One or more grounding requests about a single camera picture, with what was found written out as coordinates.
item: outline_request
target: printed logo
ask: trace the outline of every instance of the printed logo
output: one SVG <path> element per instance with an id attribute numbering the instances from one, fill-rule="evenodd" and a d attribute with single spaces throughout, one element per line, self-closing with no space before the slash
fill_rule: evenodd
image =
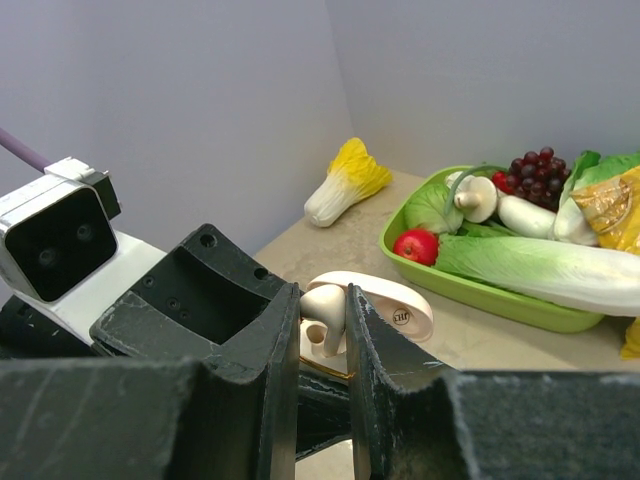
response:
<path id="1" fill-rule="evenodd" d="M 411 319 L 411 314 L 404 308 L 399 308 L 393 312 L 393 323 L 396 325 L 406 325 Z"/>

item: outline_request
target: white radish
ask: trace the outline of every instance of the white radish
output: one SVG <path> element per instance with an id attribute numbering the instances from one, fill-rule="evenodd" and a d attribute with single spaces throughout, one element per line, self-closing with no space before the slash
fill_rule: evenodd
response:
<path id="1" fill-rule="evenodd" d="M 518 235 L 546 239 L 556 214 L 514 195 L 501 197 L 498 216 L 504 225 Z"/>

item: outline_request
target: camera lens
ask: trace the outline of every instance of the camera lens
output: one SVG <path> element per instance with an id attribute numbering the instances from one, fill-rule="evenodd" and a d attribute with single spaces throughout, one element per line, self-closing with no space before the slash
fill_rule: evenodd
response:
<path id="1" fill-rule="evenodd" d="M 58 263 L 58 252 L 53 248 L 45 248 L 38 255 L 38 263 L 42 268 L 52 268 Z"/>
<path id="2" fill-rule="evenodd" d="M 78 227 L 78 231 L 76 232 L 76 237 L 81 242 L 88 242 L 93 238 L 93 228 L 88 223 L 80 225 Z"/>

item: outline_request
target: mushroom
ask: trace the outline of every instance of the mushroom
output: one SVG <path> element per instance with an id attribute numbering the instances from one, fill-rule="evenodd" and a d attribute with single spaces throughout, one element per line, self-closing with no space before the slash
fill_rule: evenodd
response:
<path id="1" fill-rule="evenodd" d="M 498 206 L 498 189 L 489 178 L 472 177 L 471 181 L 460 184 L 453 203 L 467 221 L 482 223 Z"/>
<path id="2" fill-rule="evenodd" d="M 447 175 L 447 178 L 444 179 L 444 184 L 451 188 L 453 186 L 453 183 L 458 179 L 458 177 L 460 175 L 462 175 L 464 172 L 463 170 L 460 170 L 459 172 L 453 172 L 450 175 Z M 458 186 L 458 188 L 456 189 L 458 192 L 462 189 L 464 190 L 464 188 L 466 187 L 466 185 L 473 180 L 475 177 L 472 175 L 469 175 L 468 177 L 465 177 L 462 179 L 462 181 L 460 182 L 460 185 Z"/>
<path id="3" fill-rule="evenodd" d="M 325 357 L 337 355 L 345 328 L 346 295 L 338 285 L 322 285 L 300 298 L 300 316 L 327 326 Z"/>

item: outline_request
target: fake vegetable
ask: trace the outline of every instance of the fake vegetable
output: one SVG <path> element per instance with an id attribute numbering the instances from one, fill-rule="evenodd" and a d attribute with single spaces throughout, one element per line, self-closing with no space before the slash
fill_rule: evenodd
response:
<path id="1" fill-rule="evenodd" d="M 449 189 L 439 183 L 424 185 L 417 190 L 404 207 L 405 223 L 409 229 L 422 228 L 435 234 L 455 233 L 464 217 L 457 208 L 444 213 Z"/>
<path id="2" fill-rule="evenodd" d="M 508 228 L 527 238 L 548 238 L 555 213 L 512 195 L 498 202 L 498 216 Z"/>
<path id="3" fill-rule="evenodd" d="M 441 235 L 434 268 L 558 305 L 640 316 L 640 257 L 522 237 Z"/>
<path id="4" fill-rule="evenodd" d="M 327 178 L 304 204 L 314 225 L 328 227 L 350 206 L 391 183 L 391 171 L 377 165 L 362 140 L 348 140 L 329 164 Z"/>
<path id="5" fill-rule="evenodd" d="M 575 243 L 578 245 L 598 245 L 598 238 L 589 224 L 586 222 L 580 208 L 571 199 L 569 194 L 573 190 L 576 180 L 582 173 L 598 164 L 600 154 L 586 150 L 576 159 L 571 175 L 564 183 L 558 214 L 552 228 L 549 230 L 549 238 L 561 242 Z"/>
<path id="6" fill-rule="evenodd" d="M 462 171 L 459 171 L 459 172 L 453 172 L 453 173 L 451 173 L 451 174 L 447 175 L 447 178 L 445 178 L 445 179 L 444 179 L 444 184 L 445 184 L 447 187 L 451 188 L 451 187 L 453 186 L 453 183 L 458 179 L 458 177 L 459 177 L 460 175 L 462 175 L 462 173 L 463 173 Z M 457 192 L 459 192 L 459 191 L 460 191 L 460 189 L 465 188 L 465 185 L 466 185 L 467 183 L 469 183 L 473 178 L 475 178 L 475 177 L 473 177 L 472 175 L 466 176 L 466 177 L 462 180 L 462 182 L 460 183 L 460 185 L 458 185 L 458 188 L 457 188 L 457 190 L 456 190 L 456 191 L 457 191 Z"/>
<path id="7" fill-rule="evenodd" d="M 470 237 L 513 237 L 515 232 L 503 227 L 499 223 L 489 221 L 487 225 L 478 223 L 462 222 L 458 235 L 468 235 Z"/>
<path id="8" fill-rule="evenodd" d="M 482 223 L 496 210 L 498 191 L 488 178 L 471 177 L 471 181 L 460 184 L 453 203 L 462 211 L 465 220 Z"/>
<path id="9" fill-rule="evenodd" d="M 603 248 L 640 255 L 640 167 L 571 192 Z M 627 328 L 623 359 L 640 358 L 640 318 Z"/>
<path id="10" fill-rule="evenodd" d="M 579 245 L 598 245 L 596 234 L 571 198 L 571 192 L 621 175 L 637 166 L 640 166 L 640 152 L 632 155 L 610 155 L 602 160 L 597 152 L 583 152 L 576 159 L 571 176 L 562 191 L 552 238 Z"/>
<path id="11" fill-rule="evenodd" d="M 455 200 L 455 195 L 456 193 L 458 193 L 458 189 L 460 187 L 460 185 L 462 184 L 462 182 L 465 181 L 470 181 L 470 180 L 466 180 L 467 177 L 469 177 L 469 175 L 473 175 L 476 172 L 485 172 L 487 170 L 497 170 L 499 172 L 506 172 L 507 169 L 504 167 L 497 167 L 495 165 L 478 165 L 477 167 L 472 167 L 468 170 L 465 170 L 464 172 L 461 172 L 460 175 L 458 175 L 455 180 L 453 181 L 453 183 L 451 184 L 451 187 L 449 189 L 449 194 L 447 196 L 447 199 L 445 201 L 445 205 L 444 205 L 444 210 L 443 213 L 445 215 L 449 215 L 449 213 L 451 213 L 451 210 L 453 209 L 453 204 L 454 204 L 454 200 Z"/>

